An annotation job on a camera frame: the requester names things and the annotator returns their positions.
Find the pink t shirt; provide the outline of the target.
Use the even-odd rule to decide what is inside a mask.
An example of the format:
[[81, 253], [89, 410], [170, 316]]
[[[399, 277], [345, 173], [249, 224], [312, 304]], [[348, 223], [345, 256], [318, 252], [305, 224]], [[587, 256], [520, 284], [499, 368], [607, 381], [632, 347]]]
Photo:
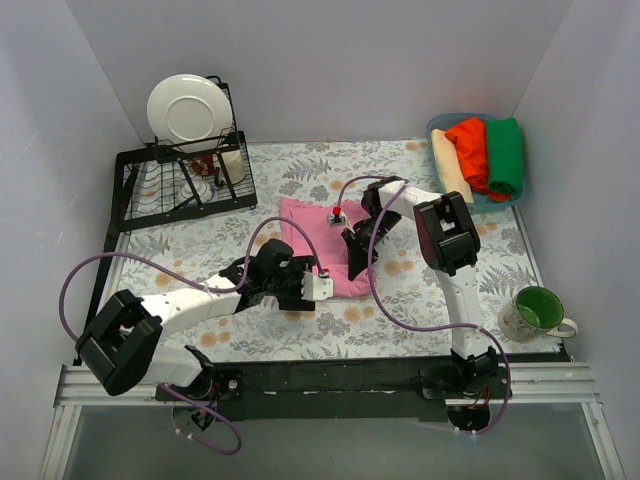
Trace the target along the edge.
[[[341, 204], [342, 213], [352, 222], [367, 218], [365, 210], [354, 201]], [[280, 200], [280, 216], [298, 224], [311, 239], [317, 250], [321, 265], [329, 270], [334, 282], [334, 297], [351, 298], [369, 295], [371, 292], [368, 273], [362, 272], [355, 280], [348, 279], [347, 246], [341, 237], [344, 227], [330, 227], [327, 216], [332, 207], [303, 203], [297, 199], [283, 197]], [[292, 225], [281, 221], [281, 240], [287, 243], [295, 256], [312, 255], [303, 236]]]

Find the floral green-inside mug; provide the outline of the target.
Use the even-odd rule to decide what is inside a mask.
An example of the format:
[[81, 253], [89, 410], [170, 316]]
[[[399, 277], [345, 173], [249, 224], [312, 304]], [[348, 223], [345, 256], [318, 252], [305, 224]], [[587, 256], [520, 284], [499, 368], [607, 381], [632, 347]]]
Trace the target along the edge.
[[511, 341], [528, 343], [538, 338], [573, 338], [577, 323], [565, 316], [561, 300], [540, 286], [522, 289], [498, 315], [502, 334]]

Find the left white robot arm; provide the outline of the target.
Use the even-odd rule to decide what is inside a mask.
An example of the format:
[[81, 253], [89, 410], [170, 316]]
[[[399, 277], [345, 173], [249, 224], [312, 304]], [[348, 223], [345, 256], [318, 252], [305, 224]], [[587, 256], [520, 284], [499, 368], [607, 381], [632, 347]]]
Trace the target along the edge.
[[116, 292], [75, 342], [84, 364], [106, 392], [118, 396], [141, 382], [176, 389], [193, 400], [209, 396], [215, 366], [198, 348], [164, 345], [178, 332], [214, 317], [226, 317], [272, 297], [282, 310], [312, 311], [333, 294], [333, 282], [313, 256], [297, 256], [270, 240], [209, 279], [185, 281], [168, 293], [136, 296]]

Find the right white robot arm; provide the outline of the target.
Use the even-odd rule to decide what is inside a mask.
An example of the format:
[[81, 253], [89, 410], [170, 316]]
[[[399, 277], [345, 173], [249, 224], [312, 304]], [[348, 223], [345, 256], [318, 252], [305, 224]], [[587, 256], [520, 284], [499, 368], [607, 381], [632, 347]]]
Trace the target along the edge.
[[496, 377], [503, 351], [483, 327], [476, 286], [481, 243], [467, 205], [459, 192], [427, 192], [397, 176], [371, 179], [361, 201], [368, 217], [341, 232], [348, 278], [354, 280], [364, 271], [372, 276], [378, 258], [375, 246], [401, 219], [413, 221], [422, 258], [444, 293], [449, 323], [436, 327], [403, 323], [386, 310], [373, 281], [371, 293], [381, 313], [399, 328], [420, 333], [449, 330], [451, 360], [430, 377], [432, 387], [475, 397]]

